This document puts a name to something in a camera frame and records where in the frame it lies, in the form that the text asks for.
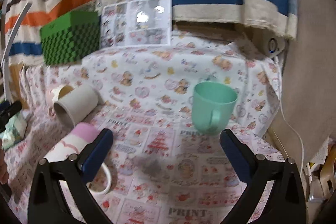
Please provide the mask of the person's left hand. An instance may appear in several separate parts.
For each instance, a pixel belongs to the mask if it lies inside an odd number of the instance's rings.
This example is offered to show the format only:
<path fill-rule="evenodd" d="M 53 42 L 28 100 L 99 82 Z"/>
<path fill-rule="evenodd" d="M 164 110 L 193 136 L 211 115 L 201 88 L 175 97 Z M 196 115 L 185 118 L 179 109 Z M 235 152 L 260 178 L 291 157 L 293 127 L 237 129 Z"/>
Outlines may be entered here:
<path fill-rule="evenodd" d="M 5 153 L 1 149 L 0 152 L 0 182 L 1 184 L 6 184 L 9 179 L 9 173 L 7 171 L 7 164 L 5 162 Z"/>

